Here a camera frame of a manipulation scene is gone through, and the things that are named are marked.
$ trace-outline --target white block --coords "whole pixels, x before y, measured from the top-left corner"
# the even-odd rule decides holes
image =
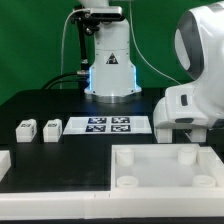
[[[34,119],[24,120],[16,128],[17,142],[31,142],[37,133],[37,122]]]
[[[58,142],[62,134],[62,121],[59,119],[50,120],[44,127],[44,142]]]
[[[9,151],[0,151],[0,181],[11,166]]]

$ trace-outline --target sticker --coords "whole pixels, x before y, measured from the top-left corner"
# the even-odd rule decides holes
[[[130,123],[129,117],[112,117],[113,124],[126,124]]]
[[[88,125],[86,127],[86,132],[105,132],[106,125]]]
[[[104,117],[92,117],[89,118],[88,124],[106,124],[107,118]]]
[[[30,126],[31,126],[31,124],[22,124],[22,125],[21,125],[22,128],[28,128],[28,127],[30,127]]]
[[[55,128],[55,127],[57,127],[57,124],[48,124],[48,127],[49,128]]]
[[[111,125],[111,132],[131,132],[130,125]]]
[[[110,58],[107,60],[107,64],[109,64],[109,65],[117,65],[118,64],[117,59],[113,53],[111,54]]]

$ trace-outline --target black cable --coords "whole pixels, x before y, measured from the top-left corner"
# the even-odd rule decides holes
[[[86,80],[61,80],[61,81],[57,81],[52,83],[48,89],[51,89],[53,86],[57,85],[57,84],[61,84],[61,83],[72,83],[72,82],[86,82]]]
[[[76,72],[69,72],[69,73],[65,73],[63,75],[56,76],[53,79],[51,79],[50,81],[48,81],[41,89],[46,89],[49,85],[51,85],[53,82],[55,82],[59,79],[62,79],[65,77],[70,77],[70,76],[75,76],[75,75],[77,75]]]

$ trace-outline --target warning label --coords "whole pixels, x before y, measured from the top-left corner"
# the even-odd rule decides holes
[[[111,54],[110,58],[107,60],[107,64],[109,64],[109,65],[117,65],[118,64],[117,59],[114,56],[114,54]]]

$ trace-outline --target white mat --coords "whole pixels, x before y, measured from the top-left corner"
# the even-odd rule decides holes
[[[71,117],[64,135],[151,134],[147,116]]]

